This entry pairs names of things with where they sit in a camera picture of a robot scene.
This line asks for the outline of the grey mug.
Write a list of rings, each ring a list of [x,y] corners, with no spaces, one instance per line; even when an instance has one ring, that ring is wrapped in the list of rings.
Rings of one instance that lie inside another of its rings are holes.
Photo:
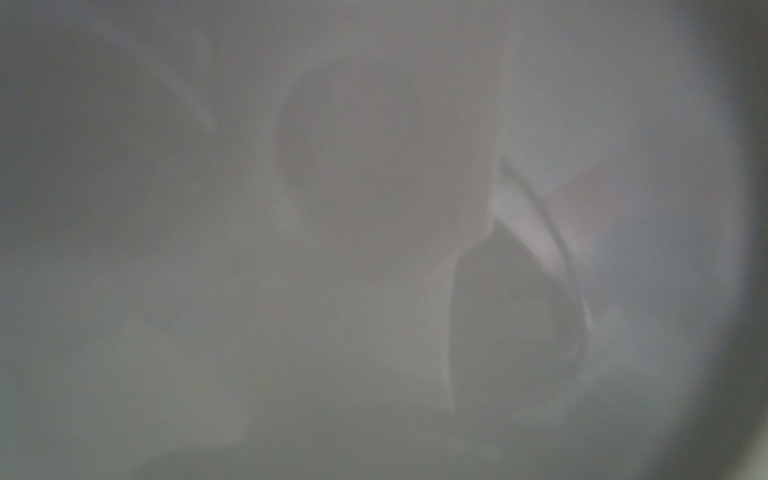
[[[5,1],[5,479],[705,479],[763,1]]]

